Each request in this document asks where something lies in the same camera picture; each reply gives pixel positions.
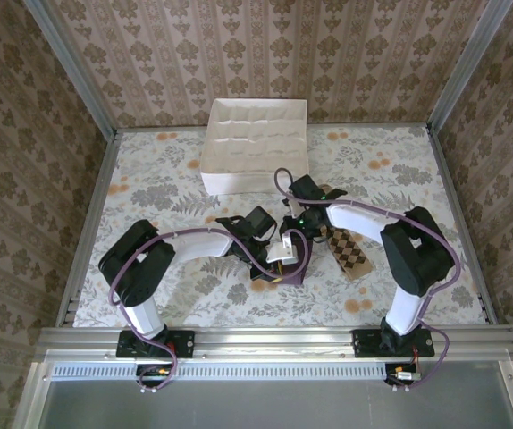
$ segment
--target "aluminum frame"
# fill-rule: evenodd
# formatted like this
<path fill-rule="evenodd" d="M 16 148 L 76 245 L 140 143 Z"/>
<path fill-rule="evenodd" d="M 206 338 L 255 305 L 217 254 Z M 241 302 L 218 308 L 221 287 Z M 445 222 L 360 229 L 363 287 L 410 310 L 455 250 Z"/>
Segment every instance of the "aluminum frame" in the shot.
<path fill-rule="evenodd" d="M 465 256 L 467 258 L 467 264 L 469 265 L 469 272 L 471 273 L 471 277 L 473 277 L 473 281 L 479 289 L 479 294 L 481 295 L 481 300 L 483 301 L 487 319 L 490 323 L 497 324 L 498 319 L 495 313 L 495 308 L 493 307 L 491 301 L 491 295 L 487 289 L 485 279 L 483 278 L 483 272 L 481 271 L 481 266 L 479 265 L 479 259 L 477 259 L 475 247 L 473 246 L 473 241 L 471 240 L 471 235 L 469 234 L 469 229 L 467 228 L 467 223 L 465 222 L 463 210 L 461 209 L 461 204 L 459 203 L 459 199 L 457 197 L 457 191 L 453 185 L 453 179 L 451 179 L 450 169 L 447 166 L 447 161 L 445 160 L 442 146 L 439 142 L 439 139 L 437 138 L 437 132 L 435 132 L 435 130 L 431 127 L 428 127 L 427 132 L 429 134 L 430 144 L 432 145 L 433 155 L 435 156 L 435 162 L 437 163 L 439 173 L 442 176 L 443 186 L 445 188 L 445 193 L 447 194 L 447 199 L 450 203 L 451 212 L 453 213 L 453 218 L 455 219 L 455 224 L 458 228 L 459 238 L 461 239 L 463 251 L 465 252 Z"/>
<path fill-rule="evenodd" d="M 68 40 L 64 34 L 58 30 L 52 18 L 52 14 L 48 11 L 48 5 L 40 0 L 24 0 L 26 7 L 34 17 L 36 24 L 42 30 L 42 34 L 52 47 L 52 51 L 60 60 L 62 67 L 71 80 L 71 83 L 80 94 L 84 105 L 94 118 L 97 127 L 102 132 L 107 141 L 108 146 L 111 144 L 115 136 L 114 124 L 110 121 L 110 116 L 100 101 L 99 88 L 92 83 L 91 78 L 78 66 L 74 60 L 74 56 L 69 48 Z"/>
<path fill-rule="evenodd" d="M 117 134 L 112 144 L 105 148 L 102 165 L 97 175 L 96 186 L 92 198 L 89 201 L 86 220 L 81 230 L 80 241 L 76 247 L 76 253 L 71 263 L 68 281 L 63 292 L 62 302 L 58 310 L 55 326 L 62 327 L 65 324 L 73 323 L 75 312 L 78 309 L 78 298 L 80 297 L 81 288 L 84 285 L 84 278 L 88 270 L 89 259 L 94 248 L 96 240 L 97 228 L 104 209 L 107 190 L 110 186 L 112 174 L 114 174 L 115 165 L 117 163 L 117 154 L 120 150 L 121 134 Z"/>
<path fill-rule="evenodd" d="M 397 359 L 354 357 L 351 331 L 337 328 L 197 328 L 196 350 L 191 363 L 333 363 L 387 362 Z M 499 362 L 505 388 L 513 406 L 513 332 L 509 325 L 443 326 L 450 337 L 447 361 Z M 45 328 L 40 335 L 29 377 L 18 407 L 14 427 L 38 427 L 52 373 L 58 363 L 135 362 L 117 358 L 115 348 L 120 328 Z M 444 346 L 441 335 L 432 335 L 436 357 Z M 164 359 L 140 359 L 162 363 Z"/>
<path fill-rule="evenodd" d="M 512 5 L 513 0 L 491 0 L 485 6 L 479 22 L 475 25 L 455 68 L 435 103 L 432 114 L 429 116 L 428 123 L 433 130 L 439 132 L 449 118 L 451 110 L 455 107 L 463 89 L 471 79 Z"/>

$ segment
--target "floral tablecloth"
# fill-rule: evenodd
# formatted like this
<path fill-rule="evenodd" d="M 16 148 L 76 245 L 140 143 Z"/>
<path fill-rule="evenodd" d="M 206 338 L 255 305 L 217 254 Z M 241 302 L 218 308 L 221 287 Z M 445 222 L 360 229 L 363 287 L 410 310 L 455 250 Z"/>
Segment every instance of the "floral tablecloth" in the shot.
<path fill-rule="evenodd" d="M 215 217 L 246 215 L 262 206 L 280 221 L 279 195 L 210 197 L 199 173 L 205 131 L 128 132 L 122 136 L 74 326 L 123 326 L 107 303 L 108 285 L 97 262 L 137 220 L 161 232 L 216 225 Z M 461 255 L 458 283 L 437 295 L 426 319 L 432 324 L 484 324 L 457 228 L 424 127 L 312 126 L 307 131 L 310 174 L 316 183 L 345 189 L 353 198 L 392 210 L 427 207 Z M 349 282 L 328 246 L 315 244 L 303 287 L 251 282 L 234 257 L 172 265 L 155 299 L 168 325 L 339 326 L 379 324 L 396 283 L 383 248 L 355 236 L 374 270 Z"/>

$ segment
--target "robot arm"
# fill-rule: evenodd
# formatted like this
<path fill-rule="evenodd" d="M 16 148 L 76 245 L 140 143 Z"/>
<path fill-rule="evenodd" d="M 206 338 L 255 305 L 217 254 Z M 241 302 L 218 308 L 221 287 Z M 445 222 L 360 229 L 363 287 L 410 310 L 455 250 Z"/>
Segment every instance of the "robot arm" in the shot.
<path fill-rule="evenodd" d="M 454 265 L 440 243 L 409 224 L 350 204 L 333 203 L 326 208 L 330 225 L 358 232 L 384 246 L 394 280 L 398 284 L 390 310 L 382 321 L 383 341 L 390 349 L 419 325 L 419 313 L 428 291 L 443 280 Z M 442 233 L 427 210 L 416 207 L 407 217 Z M 421 240 L 414 246 L 412 240 Z"/>
<path fill-rule="evenodd" d="M 149 221 L 138 221 L 100 260 L 99 270 L 111 285 L 135 253 L 149 241 L 156 241 L 133 260 L 115 286 L 120 304 L 123 305 L 131 324 L 144 337 L 155 339 L 166 331 L 153 294 L 170 264 L 199 257 L 228 255 L 250 262 L 245 253 L 247 250 L 261 266 L 269 266 L 266 248 L 270 240 L 256 240 L 276 225 L 275 220 L 265 210 L 258 206 L 246 218 L 234 216 L 216 221 L 223 227 L 213 228 L 209 233 L 207 229 L 201 228 L 188 230 L 186 234 L 165 234 L 162 240 Z M 241 242 L 245 250 L 231 236 Z"/>
<path fill-rule="evenodd" d="M 320 236 L 322 226 L 352 230 L 382 244 L 391 273 L 398 284 L 391 309 L 382 320 L 382 344 L 391 353 L 401 349 L 409 342 L 410 334 L 419 326 L 419 313 L 428 291 L 437 281 L 444 279 L 454 265 L 449 252 L 437 240 L 409 223 L 401 220 L 391 223 L 385 215 L 368 212 L 352 206 L 349 202 L 340 203 L 339 198 L 345 192 L 335 189 L 324 194 L 309 176 L 295 181 L 290 190 L 300 201 L 326 200 L 326 204 L 302 204 L 298 215 L 284 218 L 280 228 L 283 241 L 287 239 L 284 233 L 288 229 L 301 231 L 308 240 L 306 244 L 297 239 L 294 247 L 289 240 L 289 255 L 283 255 L 286 261 L 284 264 L 288 264 L 289 260 L 292 264 L 297 262 L 301 249 L 311 244 L 311 239 Z M 410 210 L 406 217 L 442 236 L 429 212 L 422 207 Z M 247 251 L 262 267 L 269 270 L 268 273 L 276 273 L 278 264 L 271 263 L 279 258 L 271 256 L 276 253 L 278 245 L 269 247 L 269 240 L 257 240 L 275 225 L 275 220 L 265 210 L 257 207 L 246 218 L 235 216 L 216 221 L 228 234 L 240 240 L 244 248 L 226 235 L 207 233 L 204 229 L 189 232 L 187 235 L 165 234 L 163 240 L 158 240 L 146 250 L 144 257 L 130 264 L 117 284 L 116 292 L 131 323 L 146 338 L 159 339 L 166 332 L 163 320 L 157 312 L 153 293 L 171 263 L 198 257 L 228 255 L 251 263 L 245 253 Z M 112 284 L 126 261 L 155 237 L 156 228 L 148 221 L 143 220 L 132 225 L 100 260 L 99 270 L 108 283 Z M 413 240 L 420 240 L 421 243 L 414 246 Z M 292 255 L 293 249 L 296 250 L 296 255 Z M 306 265 L 307 261 L 300 261 L 300 264 Z M 289 271 L 286 266 L 282 270 L 284 273 Z M 251 278 L 258 276 L 272 280 L 267 273 L 261 273 L 252 266 Z"/>
<path fill-rule="evenodd" d="M 284 203 L 292 208 L 298 202 L 301 207 L 296 211 L 298 215 L 284 218 L 281 232 L 287 226 L 299 227 L 308 238 L 314 238 L 320 235 L 322 226 L 327 226 L 358 232 L 383 245 L 398 288 L 391 308 L 382 320 L 382 348 L 390 353 L 404 348 L 412 340 L 410 334 L 416 333 L 420 325 L 420 312 L 428 291 L 455 265 L 450 252 L 438 240 L 406 220 L 398 220 L 395 216 L 391 219 L 388 212 L 368 205 L 352 205 L 342 198 L 346 193 L 340 189 L 325 194 L 308 175 L 294 181 L 289 189 L 292 195 L 284 193 L 287 197 Z M 444 239 L 426 209 L 415 207 L 405 213 L 405 218 Z"/>

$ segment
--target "cable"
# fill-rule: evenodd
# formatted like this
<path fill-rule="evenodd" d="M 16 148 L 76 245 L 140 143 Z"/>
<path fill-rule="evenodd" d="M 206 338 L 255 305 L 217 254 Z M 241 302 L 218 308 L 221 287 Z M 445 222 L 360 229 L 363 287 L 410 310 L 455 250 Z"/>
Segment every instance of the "cable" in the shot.
<path fill-rule="evenodd" d="M 295 234 L 297 234 L 300 237 L 302 242 L 305 243 L 305 245 L 304 245 L 304 259 L 303 259 L 302 264 L 300 264 L 300 266 L 296 269 L 296 271 L 294 271 L 293 273 L 287 274 L 287 275 L 277 275 L 277 274 L 268 272 L 266 270 L 266 268 L 264 268 L 262 265 L 260 265 L 258 263 L 258 261 L 255 259 L 255 257 L 253 257 L 250 254 L 250 251 L 242 243 L 242 241 L 240 241 L 237 237 L 235 237 L 234 235 L 232 235 L 230 232 L 228 232 L 226 230 L 215 229 L 215 228 L 188 228 L 186 230 L 181 230 L 181 231 L 166 232 L 165 234 L 158 235 L 158 236 L 154 237 L 153 239 L 151 239 L 149 241 L 146 241 L 140 248 L 138 248 L 134 252 L 133 255 L 131 255 L 131 257 L 125 262 L 125 264 L 123 264 L 122 268 L 120 269 L 118 274 L 115 276 L 114 281 L 112 282 L 110 290 L 109 290 L 109 293 L 108 293 L 108 297 L 107 298 L 108 298 L 108 302 L 110 303 L 110 305 L 112 305 L 114 307 L 117 307 L 117 306 L 120 305 L 120 301 L 119 300 L 118 301 L 114 300 L 115 289 L 117 288 L 117 285 L 120 282 L 120 279 L 123 277 L 125 272 L 130 268 L 130 265 L 133 264 L 133 261 L 135 261 L 138 258 L 139 255 L 141 255 L 148 248 L 150 248 L 151 246 L 156 244 L 158 241 L 161 241 L 161 240 L 164 240 L 164 239 L 173 238 L 173 237 L 178 237 L 180 235 L 195 234 L 195 233 L 199 233 L 199 232 L 206 232 L 206 233 L 211 233 L 211 234 L 221 234 L 221 235 L 224 235 L 225 237 L 230 238 L 231 240 L 233 240 L 235 243 L 237 243 L 239 245 L 240 249 L 243 252 L 245 252 L 245 254 L 247 255 L 248 259 L 250 259 L 250 262 L 252 262 L 252 264 L 259 271 L 261 271 L 262 273 L 265 273 L 266 275 L 268 275 L 269 277 L 272 277 L 274 279 L 279 279 L 279 278 L 290 279 L 292 277 L 295 277 L 295 276 L 299 275 L 300 272 L 302 272 L 302 270 L 304 270 L 306 268 L 306 266 L 307 266 L 306 265 L 306 261 L 308 259 L 308 253 L 309 253 L 308 246 L 306 245 L 307 238 L 299 230 L 291 229 L 291 230 L 287 230 L 286 231 L 287 233 L 293 233 L 294 232 Z"/>
<path fill-rule="evenodd" d="M 122 268 L 120 269 L 118 274 L 115 276 L 114 281 L 112 282 L 112 284 L 110 286 L 110 290 L 109 290 L 108 296 L 107 296 L 110 305 L 112 305 L 114 307 L 119 307 L 120 311 L 122 312 L 123 317 L 126 319 L 128 324 L 130 325 L 130 328 L 131 328 L 131 330 L 133 331 L 133 333 L 134 333 L 134 335 L 136 337 L 138 337 L 140 340 L 142 340 L 143 342 L 145 342 L 147 344 L 150 344 L 150 345 L 152 345 L 154 347 L 158 347 L 159 349 L 164 350 L 165 352 L 167 352 L 169 354 L 169 356 L 172 359 L 171 371 L 169 372 L 167 377 L 162 382 L 160 382 L 157 386 L 154 386 L 154 387 L 146 386 L 143 383 L 143 376 L 140 376 L 140 378 L 138 380 L 138 384 L 139 384 L 139 386 L 141 387 L 142 390 L 158 391 L 160 389 L 163 389 L 163 387 L 166 386 L 167 383 L 171 381 L 171 379 L 173 378 L 173 376 L 175 374 L 175 371 L 177 370 L 177 356 L 175 355 L 173 350 L 169 349 L 163 343 L 157 342 L 157 341 L 154 341 L 154 340 L 150 340 L 149 338 L 145 337 L 141 332 L 139 332 L 135 328 L 135 326 L 133 326 L 133 324 L 131 323 L 130 317 L 127 314 L 127 312 L 125 311 L 125 307 L 123 306 L 121 301 L 120 300 L 116 301 L 114 299 L 115 289 L 117 288 L 117 285 L 120 282 L 120 279 L 123 277 L 123 275 L 130 268 L 131 264 L 133 264 L 133 262 L 138 258 L 138 256 L 141 255 L 143 252 L 145 252 L 148 248 L 150 248 L 151 246 L 156 244 L 158 241 L 161 241 L 161 240 L 164 240 L 164 239 L 173 238 L 173 237 L 177 237 L 179 235 L 194 234 L 194 233 L 199 233 L 199 232 L 206 232 L 206 233 L 211 233 L 211 234 L 216 233 L 216 234 L 221 234 L 221 235 L 224 235 L 224 236 L 230 238 L 232 241 L 234 241 L 235 243 L 237 243 L 239 245 L 240 249 L 243 252 L 245 252 L 245 254 L 247 255 L 248 259 L 250 259 L 250 261 L 253 263 L 253 265 L 258 270 L 260 270 L 261 272 L 265 273 L 266 275 L 268 275 L 270 277 L 273 277 L 274 279 L 289 279 L 291 277 L 299 275 L 302 272 L 302 270 L 304 270 L 306 268 L 306 266 L 307 266 L 308 253 L 309 253 L 309 249 L 308 249 L 308 245 L 307 245 L 307 239 L 306 239 L 306 237 L 304 236 L 304 234 L 302 232 L 300 232 L 298 230 L 293 230 L 293 229 L 287 230 L 286 232 L 288 234 L 291 234 L 291 233 L 294 232 L 295 234 L 297 234 L 300 237 L 300 239 L 304 243 L 304 258 L 302 259 L 302 263 L 300 264 L 300 266 L 293 273 L 290 273 L 290 274 L 287 274 L 287 275 L 277 275 L 277 274 L 268 272 L 266 270 L 266 268 L 261 266 L 258 263 L 258 261 L 255 259 L 255 257 L 253 257 L 250 254 L 250 251 L 242 243 L 242 241 L 240 241 L 237 237 L 235 237 L 234 235 L 232 235 L 230 232 L 228 232 L 226 230 L 213 229 L 213 228 L 189 228 L 189 229 L 181 230 L 181 231 L 167 232 L 165 234 L 158 235 L 158 236 L 154 237 L 153 239 L 146 241 L 140 248 L 138 248 L 133 253 L 133 255 L 131 255 L 131 257 L 125 262 L 125 264 L 123 264 Z"/>
<path fill-rule="evenodd" d="M 404 221 L 406 223 L 409 223 L 410 225 L 416 227 L 417 229 L 427 233 L 434 239 L 440 242 L 440 244 L 449 252 L 451 258 L 453 259 L 454 265 L 455 265 L 455 273 L 453 276 L 446 281 L 444 284 L 440 284 L 439 286 L 434 287 L 433 289 L 429 290 L 427 297 L 424 300 L 424 304 L 419 310 L 419 313 L 417 314 L 417 318 L 421 320 L 423 318 L 425 311 L 429 307 L 429 303 L 437 292 L 449 288 L 453 283 L 455 283 L 459 276 L 461 275 L 461 261 L 459 260 L 459 257 L 455 251 L 455 249 L 447 242 L 446 239 L 444 239 L 441 235 L 436 233 L 435 231 L 432 231 L 425 225 L 422 225 L 418 221 L 414 221 L 413 219 L 409 219 L 408 217 L 404 216 L 403 214 L 391 212 L 389 210 L 385 210 L 383 208 L 380 208 L 378 206 L 372 206 L 367 203 L 363 203 L 361 201 L 352 200 L 352 199 L 317 199 L 317 200 L 310 200 L 310 199 L 301 199 L 296 198 L 289 192 L 286 192 L 284 189 L 281 188 L 281 185 L 278 182 L 278 173 L 279 172 L 286 172 L 289 175 L 290 182 L 294 182 L 292 178 L 292 174 L 286 169 L 286 168 L 279 168 L 274 172 L 274 186 L 278 189 L 278 191 L 283 194 L 288 199 L 292 199 L 300 204 L 306 204 L 309 206 L 320 206 L 320 205 L 326 205 L 326 204 L 343 204 L 343 205 L 350 205 L 350 206 L 357 206 L 359 208 L 363 208 L 367 210 L 368 212 L 376 213 L 379 215 L 384 215 L 386 217 L 391 217 L 393 219 L 398 219 L 400 221 Z"/>
<path fill-rule="evenodd" d="M 417 352 L 417 349 L 416 349 L 416 346 L 412 346 L 412 349 L 414 350 L 414 358 L 412 359 L 411 363 L 415 363 L 416 364 L 416 371 L 418 373 L 421 373 L 420 369 L 419 369 L 419 353 Z"/>
<path fill-rule="evenodd" d="M 417 387 L 417 386 L 425 383 L 426 381 L 428 381 L 430 379 L 430 377 L 433 376 L 437 372 L 437 370 L 439 369 L 440 365 L 443 362 L 443 359 L 445 359 L 445 356 L 447 356 L 447 351 L 449 350 L 449 347 L 450 347 L 450 339 L 449 339 L 449 337 L 447 336 L 447 334 L 445 332 L 443 332 L 443 331 L 441 331 L 439 329 L 433 328 L 432 326 L 430 326 L 429 324 L 424 322 L 423 318 L 424 318 L 424 315 L 425 315 L 425 311 L 429 307 L 429 303 L 431 302 L 432 297 L 437 292 L 449 288 L 449 286 L 451 286 L 453 283 L 455 283 L 458 280 L 459 276 L 461 275 L 461 261 L 459 260 L 459 257 L 457 255 L 457 253 L 455 252 L 455 249 L 441 235 L 439 235 L 435 231 L 432 231 L 431 229 L 427 228 L 425 225 L 422 225 L 421 223 L 419 223 L 417 221 L 414 221 L 413 219 L 409 219 L 408 217 L 404 216 L 403 214 L 391 212 L 389 210 L 385 210 L 385 209 L 380 208 L 378 206 L 372 206 L 372 205 L 363 203 L 361 201 L 356 201 L 356 200 L 351 200 L 351 199 L 348 199 L 348 200 L 345 200 L 345 199 L 308 200 L 308 199 L 296 198 L 292 194 L 290 194 L 289 192 L 287 192 L 287 191 L 285 191 L 284 189 L 281 188 L 281 186 L 280 186 L 280 184 L 278 182 L 278 174 L 279 174 L 279 172 L 286 172 L 289 175 L 290 183 L 293 183 L 294 180 L 292 178 L 292 174 L 286 168 L 279 168 L 279 169 L 276 170 L 276 172 L 274 172 L 274 186 L 276 186 L 278 191 L 281 194 L 283 194 L 283 196 L 285 196 L 288 199 L 292 199 L 292 200 L 294 200 L 294 201 L 296 201 L 296 202 L 298 202 L 300 204 L 306 204 L 306 205 L 310 205 L 310 206 L 312 206 L 312 205 L 326 205 L 326 204 L 343 204 L 343 205 L 348 204 L 350 206 L 357 206 L 359 208 L 363 208 L 363 209 L 365 209 L 365 210 L 367 210 L 369 212 L 372 212 L 372 213 L 377 213 L 379 215 L 384 215 L 386 217 L 391 217 L 393 219 L 398 219 L 398 220 L 404 221 L 406 223 L 409 223 L 410 225 L 416 227 L 417 229 L 427 233 L 428 235 L 430 235 L 431 237 L 433 237 L 434 239 L 439 241 L 440 244 L 442 244 L 442 246 L 449 252 L 451 258 L 453 259 L 453 263 L 455 265 L 455 273 L 445 283 L 440 284 L 439 286 L 436 286 L 433 289 L 429 290 L 429 292 L 427 294 L 427 297 L 424 300 L 424 304 L 421 306 L 419 312 L 417 313 L 417 321 L 424 328 L 428 329 L 431 332 L 439 333 L 445 339 L 445 347 L 443 348 L 443 352 L 439 356 L 439 359 L 437 360 L 437 362 L 433 366 L 432 370 L 422 380 L 420 380 L 418 382 L 415 382 L 415 383 L 412 383 L 409 386 L 409 389 Z"/>

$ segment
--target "white vent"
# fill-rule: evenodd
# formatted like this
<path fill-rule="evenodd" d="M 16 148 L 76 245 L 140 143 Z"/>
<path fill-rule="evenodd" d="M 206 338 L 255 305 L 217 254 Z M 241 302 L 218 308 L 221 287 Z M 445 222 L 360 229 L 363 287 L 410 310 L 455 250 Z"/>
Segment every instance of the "white vent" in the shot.
<path fill-rule="evenodd" d="M 385 364 L 188 364 L 177 380 L 383 380 Z"/>
<path fill-rule="evenodd" d="M 53 381 L 136 380 L 134 363 L 62 363 L 52 373 Z M 383 363 L 326 364 L 215 364 L 180 363 L 175 380 L 383 380 Z"/>
<path fill-rule="evenodd" d="M 52 372 L 53 381 L 76 380 L 135 380 L 135 364 L 56 364 Z"/>

